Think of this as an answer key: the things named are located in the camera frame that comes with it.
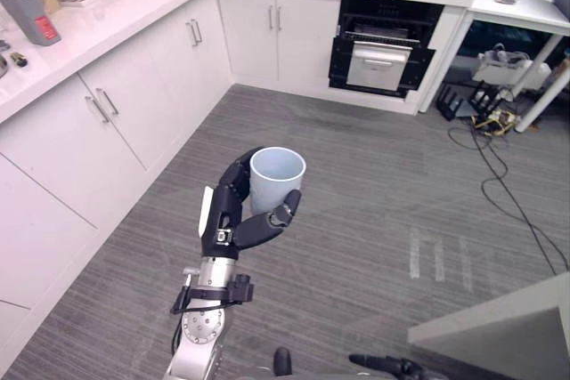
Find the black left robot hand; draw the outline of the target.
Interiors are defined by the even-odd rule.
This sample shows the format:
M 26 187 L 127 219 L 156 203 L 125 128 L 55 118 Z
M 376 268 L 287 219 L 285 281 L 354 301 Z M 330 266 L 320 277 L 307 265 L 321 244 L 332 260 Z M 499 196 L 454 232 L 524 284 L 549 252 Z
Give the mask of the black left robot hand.
M 257 147 L 236 158 L 214 187 L 201 255 L 237 260 L 289 227 L 302 198 L 306 162 L 294 150 Z

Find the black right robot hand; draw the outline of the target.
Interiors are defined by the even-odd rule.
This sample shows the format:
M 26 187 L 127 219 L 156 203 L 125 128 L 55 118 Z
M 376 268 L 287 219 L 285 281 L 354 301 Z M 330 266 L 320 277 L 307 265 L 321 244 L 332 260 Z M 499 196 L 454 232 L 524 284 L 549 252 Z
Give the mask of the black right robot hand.
M 359 353 L 349 354 L 348 359 L 358 366 L 388 373 L 395 379 L 428 379 L 427 371 L 421 365 L 411 360 Z M 291 354 L 286 347 L 278 347 L 274 352 L 273 373 L 276 376 L 293 374 Z

